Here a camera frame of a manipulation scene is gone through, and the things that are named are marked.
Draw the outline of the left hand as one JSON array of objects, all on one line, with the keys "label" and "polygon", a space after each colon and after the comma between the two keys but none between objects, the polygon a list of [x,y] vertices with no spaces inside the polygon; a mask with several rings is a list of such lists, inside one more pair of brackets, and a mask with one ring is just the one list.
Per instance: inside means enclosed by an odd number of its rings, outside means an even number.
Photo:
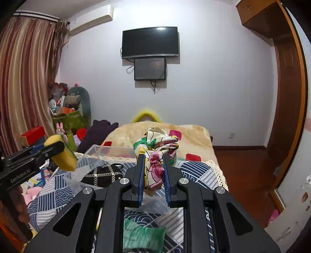
[{"label": "left hand", "polygon": [[23,188],[19,185],[10,191],[10,198],[18,213],[19,221],[29,223],[30,215],[27,210],[27,205],[23,197]]}]

